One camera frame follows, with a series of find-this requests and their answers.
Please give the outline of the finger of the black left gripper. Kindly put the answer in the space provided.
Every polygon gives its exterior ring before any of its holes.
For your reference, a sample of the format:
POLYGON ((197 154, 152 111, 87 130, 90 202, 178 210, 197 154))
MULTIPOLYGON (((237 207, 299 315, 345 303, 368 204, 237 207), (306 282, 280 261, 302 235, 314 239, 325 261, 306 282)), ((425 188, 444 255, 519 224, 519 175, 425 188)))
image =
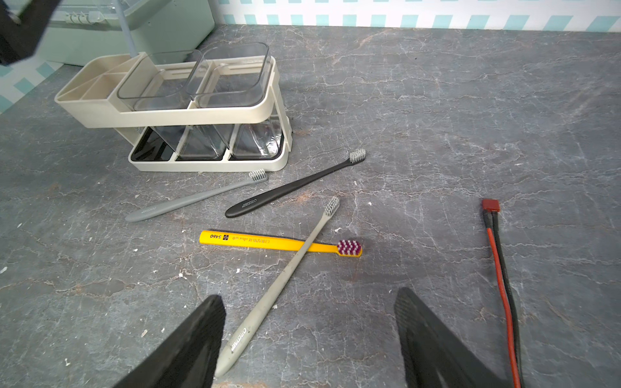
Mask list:
POLYGON ((9 66, 32 57, 60 0, 28 1, 21 13, 13 13, 1 1, 1 64, 9 66))

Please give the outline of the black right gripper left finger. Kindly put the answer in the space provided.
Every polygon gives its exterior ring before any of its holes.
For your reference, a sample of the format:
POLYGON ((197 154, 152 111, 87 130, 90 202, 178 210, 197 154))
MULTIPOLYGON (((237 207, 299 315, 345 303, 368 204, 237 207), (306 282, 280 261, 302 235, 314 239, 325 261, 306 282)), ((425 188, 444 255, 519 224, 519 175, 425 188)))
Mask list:
POLYGON ((211 387, 226 309, 210 295, 117 387, 211 387))

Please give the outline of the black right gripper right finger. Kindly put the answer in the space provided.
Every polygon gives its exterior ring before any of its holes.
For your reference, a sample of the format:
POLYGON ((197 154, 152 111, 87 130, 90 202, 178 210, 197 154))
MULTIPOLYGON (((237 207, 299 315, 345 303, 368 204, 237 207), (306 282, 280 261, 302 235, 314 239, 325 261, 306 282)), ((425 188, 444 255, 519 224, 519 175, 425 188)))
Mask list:
POLYGON ((394 305, 408 387, 508 387, 409 288, 394 305))

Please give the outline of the beige toothbrush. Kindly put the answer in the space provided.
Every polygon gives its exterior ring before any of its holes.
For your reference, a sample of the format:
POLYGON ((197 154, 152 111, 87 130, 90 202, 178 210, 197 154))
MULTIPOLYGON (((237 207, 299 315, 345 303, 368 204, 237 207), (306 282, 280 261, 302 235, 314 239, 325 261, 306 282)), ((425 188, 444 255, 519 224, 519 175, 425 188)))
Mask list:
POLYGON ((281 292, 286 287, 289 279, 293 276, 294 271, 301 263, 302 258, 308 252, 313 242, 315 242, 315 239, 320 231, 322 231, 328 221, 336 213, 336 210, 339 209, 339 206, 340 199, 338 197, 333 197, 330 202, 328 202, 322 218, 320 218, 320 221, 316 225, 315 229, 313 229, 310 233, 310 236, 231 336, 231 339, 227 342, 218 356, 214 372, 215 378, 221 378, 231 369, 237 360, 239 360, 242 353, 251 342, 253 336, 258 331, 260 325, 273 308, 273 305, 280 296, 281 292))

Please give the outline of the yellow toothbrush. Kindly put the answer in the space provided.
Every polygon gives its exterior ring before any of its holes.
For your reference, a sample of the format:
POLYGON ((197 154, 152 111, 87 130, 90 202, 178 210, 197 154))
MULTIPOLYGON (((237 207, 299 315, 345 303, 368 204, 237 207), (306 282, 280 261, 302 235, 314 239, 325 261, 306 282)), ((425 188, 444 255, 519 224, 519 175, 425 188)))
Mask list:
MULTIPOLYGON (((237 234, 221 231, 202 231, 199 243, 203 245, 244 247, 265 250, 297 252, 304 242, 297 239, 263 236, 256 234, 237 234)), ((309 252, 333 253, 341 257, 361 257, 362 244, 354 240, 341 240, 336 245, 313 242, 309 252)))

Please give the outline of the grey toothbrush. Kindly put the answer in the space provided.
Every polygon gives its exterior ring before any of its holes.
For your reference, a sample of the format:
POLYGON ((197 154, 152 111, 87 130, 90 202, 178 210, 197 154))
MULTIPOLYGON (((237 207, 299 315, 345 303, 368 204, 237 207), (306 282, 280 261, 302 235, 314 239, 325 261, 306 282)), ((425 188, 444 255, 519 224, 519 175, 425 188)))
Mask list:
POLYGON ((155 218, 165 213, 169 213, 174 210, 184 208, 185 206, 195 204, 199 201, 206 200, 210 197, 229 192, 234 189, 240 189, 251 184, 258 184, 268 180, 268 175, 264 169, 251 171, 248 173, 248 178, 238 183, 230 184, 225 187, 217 189, 211 189, 207 192, 199 192, 192 194, 191 196, 179 198, 176 200, 168 200, 158 203, 156 205, 147 206, 142 210, 134 211, 125 217, 128 222, 145 221, 147 219, 155 218))

